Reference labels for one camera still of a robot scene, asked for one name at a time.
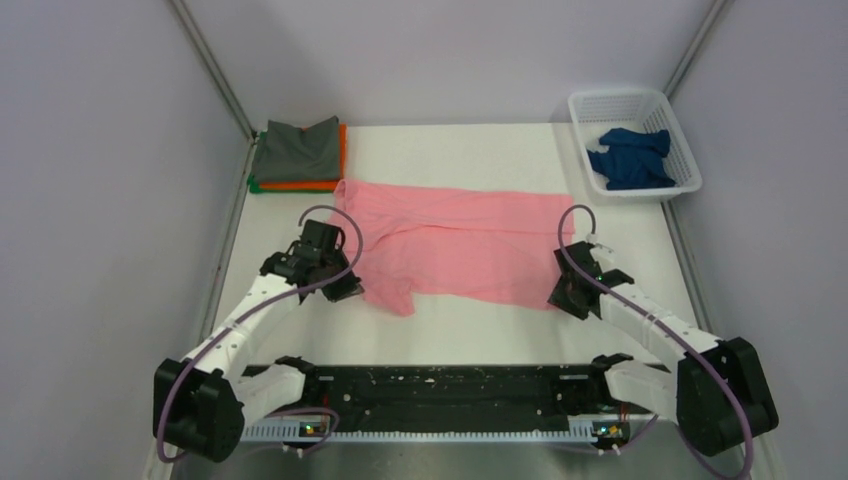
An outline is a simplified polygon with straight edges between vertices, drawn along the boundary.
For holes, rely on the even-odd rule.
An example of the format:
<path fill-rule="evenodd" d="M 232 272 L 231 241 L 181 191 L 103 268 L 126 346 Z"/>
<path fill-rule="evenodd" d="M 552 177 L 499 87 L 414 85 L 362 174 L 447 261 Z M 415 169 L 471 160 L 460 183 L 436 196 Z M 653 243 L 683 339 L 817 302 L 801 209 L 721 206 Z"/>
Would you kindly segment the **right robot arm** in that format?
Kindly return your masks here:
<path fill-rule="evenodd" d="M 672 421 L 695 451 L 709 457 L 776 429 L 779 415 L 755 347 L 688 324 L 628 274 L 602 270 L 594 257 L 601 249 L 581 241 L 555 250 L 561 275 L 549 304 L 618 329 L 660 365 L 626 354 L 596 357 L 600 376 L 586 385 L 589 404 L 600 412 L 623 402 L 647 409 Z"/>

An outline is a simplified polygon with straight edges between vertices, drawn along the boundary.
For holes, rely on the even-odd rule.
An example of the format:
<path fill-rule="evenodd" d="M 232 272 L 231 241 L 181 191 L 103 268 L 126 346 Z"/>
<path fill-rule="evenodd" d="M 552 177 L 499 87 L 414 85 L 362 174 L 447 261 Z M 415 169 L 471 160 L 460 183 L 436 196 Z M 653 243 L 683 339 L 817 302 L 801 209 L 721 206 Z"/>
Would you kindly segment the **pink t-shirt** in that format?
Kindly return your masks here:
<path fill-rule="evenodd" d="M 568 194 L 473 191 L 343 180 L 334 192 L 333 223 L 364 247 L 354 268 L 367 303 L 398 316 L 413 297 L 453 295 L 546 310 L 560 269 L 554 256 L 573 223 L 558 225 L 574 203 Z"/>

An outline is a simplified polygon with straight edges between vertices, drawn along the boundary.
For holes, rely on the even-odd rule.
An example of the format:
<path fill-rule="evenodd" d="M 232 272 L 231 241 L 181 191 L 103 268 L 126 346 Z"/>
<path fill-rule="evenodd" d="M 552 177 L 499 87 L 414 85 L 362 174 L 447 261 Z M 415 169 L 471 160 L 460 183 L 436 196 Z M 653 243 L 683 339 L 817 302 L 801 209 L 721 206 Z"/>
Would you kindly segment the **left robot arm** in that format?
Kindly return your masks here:
<path fill-rule="evenodd" d="M 364 235 L 348 214 L 356 251 L 347 258 L 343 228 L 301 217 L 298 239 L 264 260 L 240 303 L 210 336 L 181 360 L 166 359 L 154 374 L 153 435 L 158 459 L 171 464 L 187 454 L 226 460 L 244 429 L 290 406 L 308 413 L 319 404 L 320 386 L 304 367 L 273 364 L 248 377 L 245 371 L 284 318 L 314 291 L 336 302 L 361 293 L 353 273 Z"/>

